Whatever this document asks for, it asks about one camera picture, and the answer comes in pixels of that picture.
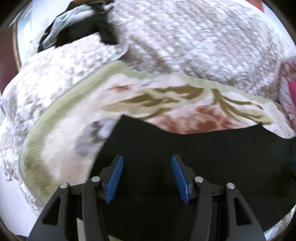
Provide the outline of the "black pants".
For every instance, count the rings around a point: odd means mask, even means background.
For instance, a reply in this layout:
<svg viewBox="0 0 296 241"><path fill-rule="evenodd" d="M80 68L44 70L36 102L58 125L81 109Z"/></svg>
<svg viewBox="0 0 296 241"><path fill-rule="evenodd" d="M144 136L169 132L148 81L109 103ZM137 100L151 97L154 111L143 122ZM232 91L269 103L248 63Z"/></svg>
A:
<svg viewBox="0 0 296 241"><path fill-rule="evenodd" d="M90 176L119 158L100 206L121 240L261 240L295 207L294 150L260 124L181 135L123 116Z"/></svg>

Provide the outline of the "floral fleece blanket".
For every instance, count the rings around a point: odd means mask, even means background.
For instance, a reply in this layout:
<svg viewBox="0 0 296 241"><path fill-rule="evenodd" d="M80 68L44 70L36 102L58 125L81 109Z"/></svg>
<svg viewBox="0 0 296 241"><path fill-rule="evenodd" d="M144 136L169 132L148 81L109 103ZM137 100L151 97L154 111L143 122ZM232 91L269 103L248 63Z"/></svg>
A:
<svg viewBox="0 0 296 241"><path fill-rule="evenodd" d="M283 138L295 130L279 104L215 81L180 73L133 71L110 63L56 99L27 135L20 173L36 205L58 185L84 182L122 115L174 133L204 133L262 124Z"/></svg>

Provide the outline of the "pink floral rolled comforter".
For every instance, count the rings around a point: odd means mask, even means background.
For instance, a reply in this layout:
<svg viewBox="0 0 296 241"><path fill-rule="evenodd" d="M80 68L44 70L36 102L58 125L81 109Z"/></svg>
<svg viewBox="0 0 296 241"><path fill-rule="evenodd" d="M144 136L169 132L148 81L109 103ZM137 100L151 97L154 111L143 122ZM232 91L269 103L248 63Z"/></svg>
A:
<svg viewBox="0 0 296 241"><path fill-rule="evenodd" d="M279 101L295 130L295 56L281 63L278 77L280 80Z"/></svg>

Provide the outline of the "quilted white beige bedspread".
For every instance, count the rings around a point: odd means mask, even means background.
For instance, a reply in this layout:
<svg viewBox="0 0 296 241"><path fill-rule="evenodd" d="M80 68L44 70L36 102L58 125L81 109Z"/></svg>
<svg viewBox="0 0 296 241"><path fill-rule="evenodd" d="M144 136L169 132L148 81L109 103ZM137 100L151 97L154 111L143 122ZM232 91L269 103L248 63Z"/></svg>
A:
<svg viewBox="0 0 296 241"><path fill-rule="evenodd" d="M2 95L1 165L22 180L23 143L47 108L73 85L119 61L147 74L180 73L234 87L279 104L281 63L295 56L258 9L244 1L117 1L108 14L117 45L93 34L42 52L32 47Z"/></svg>

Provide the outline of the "dark clothes pile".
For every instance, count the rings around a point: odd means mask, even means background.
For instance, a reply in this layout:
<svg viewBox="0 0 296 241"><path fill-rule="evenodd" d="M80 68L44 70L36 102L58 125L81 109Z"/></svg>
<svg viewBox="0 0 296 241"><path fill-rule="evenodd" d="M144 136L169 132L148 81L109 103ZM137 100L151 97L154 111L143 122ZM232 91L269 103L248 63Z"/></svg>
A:
<svg viewBox="0 0 296 241"><path fill-rule="evenodd" d="M38 52L61 47L98 33L101 42L117 45L108 12L114 1L71 1L65 11L56 16L39 41Z"/></svg>

